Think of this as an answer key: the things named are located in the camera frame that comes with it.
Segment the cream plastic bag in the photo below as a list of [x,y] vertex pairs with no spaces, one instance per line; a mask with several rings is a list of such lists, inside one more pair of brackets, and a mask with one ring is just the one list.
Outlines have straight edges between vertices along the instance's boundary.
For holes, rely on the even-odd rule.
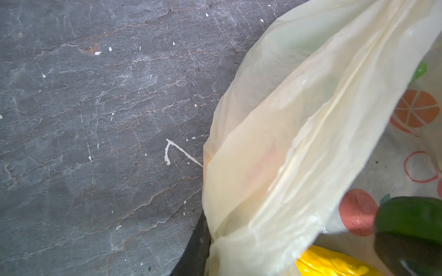
[[[210,276],[293,268],[327,231],[441,29],[440,0],[311,0],[267,29],[204,145]],[[420,136],[440,160],[436,140]]]

